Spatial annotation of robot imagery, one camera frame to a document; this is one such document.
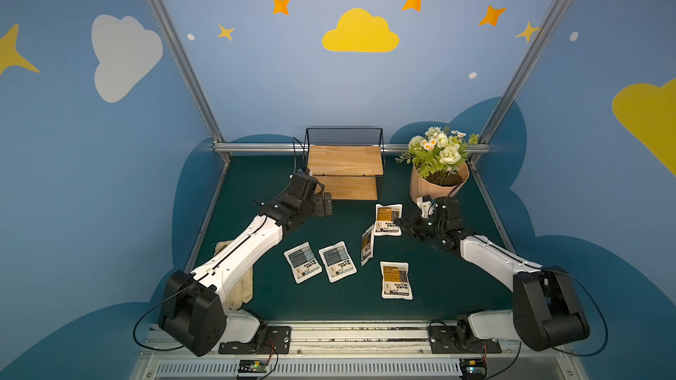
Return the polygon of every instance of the beige glove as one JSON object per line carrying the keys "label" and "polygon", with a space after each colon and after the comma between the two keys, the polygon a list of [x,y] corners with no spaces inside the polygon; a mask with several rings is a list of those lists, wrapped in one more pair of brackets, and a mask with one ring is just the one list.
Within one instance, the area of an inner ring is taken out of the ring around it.
{"label": "beige glove", "polygon": [[[225,247],[230,245],[232,241],[219,242],[215,245],[215,253],[223,251]],[[231,310],[238,310],[242,308],[242,304],[245,304],[254,297],[254,267],[249,267],[249,270],[242,274],[242,277],[239,278],[239,281],[234,284],[232,291],[228,293],[228,296],[225,298],[223,306],[227,306]]]}

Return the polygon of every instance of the dark green table mat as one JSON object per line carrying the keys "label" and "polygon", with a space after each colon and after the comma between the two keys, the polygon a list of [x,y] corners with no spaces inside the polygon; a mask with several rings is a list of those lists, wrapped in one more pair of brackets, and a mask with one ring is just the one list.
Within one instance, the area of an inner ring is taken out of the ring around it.
{"label": "dark green table mat", "polygon": [[[289,181],[291,156],[235,156],[225,176],[214,213],[200,247],[197,265],[214,254],[219,241],[235,239],[259,208],[254,203],[270,200]],[[417,210],[408,195],[411,166],[387,156],[380,204],[403,204],[403,214]],[[473,178],[456,196],[466,227],[502,245],[500,235]],[[375,238],[375,256],[359,264],[362,233],[375,220],[373,201],[335,201],[333,216],[311,218],[270,249],[253,266],[253,299],[244,309],[267,320],[453,320],[477,310],[511,308],[512,295],[486,272],[450,253],[432,249],[407,235]],[[308,241],[315,257],[318,250],[344,241],[357,273],[335,283],[328,281],[326,267],[297,284],[284,251]],[[381,297],[380,261],[407,262],[413,300]]]}

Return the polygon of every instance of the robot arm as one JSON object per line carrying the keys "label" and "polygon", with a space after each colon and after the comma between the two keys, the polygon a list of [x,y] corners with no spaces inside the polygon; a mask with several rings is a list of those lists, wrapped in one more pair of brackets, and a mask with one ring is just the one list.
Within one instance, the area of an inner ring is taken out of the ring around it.
{"label": "robot arm", "polygon": [[456,200],[418,199],[422,215],[399,219],[404,232],[481,267],[510,291],[512,308],[458,317],[456,338],[520,340],[540,351],[586,339],[589,324],[567,272],[529,262],[462,226]]}
{"label": "robot arm", "polygon": [[[315,192],[317,186],[321,191]],[[226,331],[229,317],[223,302],[242,274],[309,217],[332,213],[331,195],[324,194],[324,185],[309,175],[293,174],[281,198],[263,204],[244,232],[223,251],[190,274],[177,270],[169,277],[159,327],[195,355],[206,354]],[[257,321],[246,334],[249,339],[256,328]]]}

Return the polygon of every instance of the yellow cloud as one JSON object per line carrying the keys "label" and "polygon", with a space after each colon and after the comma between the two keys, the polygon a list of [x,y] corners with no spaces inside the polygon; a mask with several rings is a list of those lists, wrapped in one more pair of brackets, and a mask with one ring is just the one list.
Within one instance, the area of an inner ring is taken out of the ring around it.
{"label": "yellow cloud", "polygon": [[332,52],[391,52],[399,44],[399,36],[389,30],[384,18],[355,8],[340,17],[338,26],[324,35],[322,44]]}
{"label": "yellow cloud", "polygon": [[676,79],[662,87],[633,84],[613,99],[620,123],[676,175]]}

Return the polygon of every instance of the white cloud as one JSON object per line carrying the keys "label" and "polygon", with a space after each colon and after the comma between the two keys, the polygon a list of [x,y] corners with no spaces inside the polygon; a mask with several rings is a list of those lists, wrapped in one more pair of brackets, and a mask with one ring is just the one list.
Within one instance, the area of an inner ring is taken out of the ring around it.
{"label": "white cloud", "polygon": [[99,65],[94,84],[101,97],[120,101],[162,57],[162,40],[132,17],[99,15],[91,26],[91,43]]}

